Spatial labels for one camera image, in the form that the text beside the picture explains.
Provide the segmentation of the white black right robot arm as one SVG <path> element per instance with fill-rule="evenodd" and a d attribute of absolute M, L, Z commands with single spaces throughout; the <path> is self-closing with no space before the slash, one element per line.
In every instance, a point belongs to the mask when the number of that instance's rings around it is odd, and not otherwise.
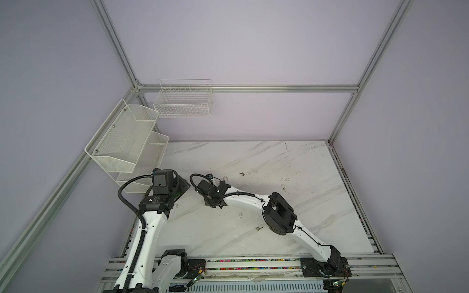
<path fill-rule="evenodd" d="M 195 191 L 204 198 L 206 206 L 238 206 L 259 212 L 273 233 L 288 236 L 307 249 L 310 256 L 300 259 L 304 277 L 351 277 L 348 260 L 335 246 L 323 242 L 309 231 L 295 214 L 294 208 L 278 192 L 270 195 L 253 194 L 237 189 L 223 180 L 215 184 L 212 176 L 198 173 L 193 173 L 189 180 Z"/>

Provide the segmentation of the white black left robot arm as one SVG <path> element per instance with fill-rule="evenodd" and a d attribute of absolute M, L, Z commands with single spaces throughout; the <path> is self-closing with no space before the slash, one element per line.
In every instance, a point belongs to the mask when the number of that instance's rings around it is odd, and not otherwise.
<path fill-rule="evenodd" d="M 124 198 L 123 191 L 131 183 L 145 178 L 151 179 L 152 185 L 137 208 Z M 122 184 L 118 198 L 135 213 L 139 224 L 136 225 L 135 242 L 125 267 L 110 293 L 166 293 L 175 277 L 187 274 L 188 260 L 184 249 L 165 252 L 158 265 L 154 265 L 156 243 L 162 227 L 167 223 L 175 202 L 188 189 L 188 182 L 176 171 L 160 168 Z"/>

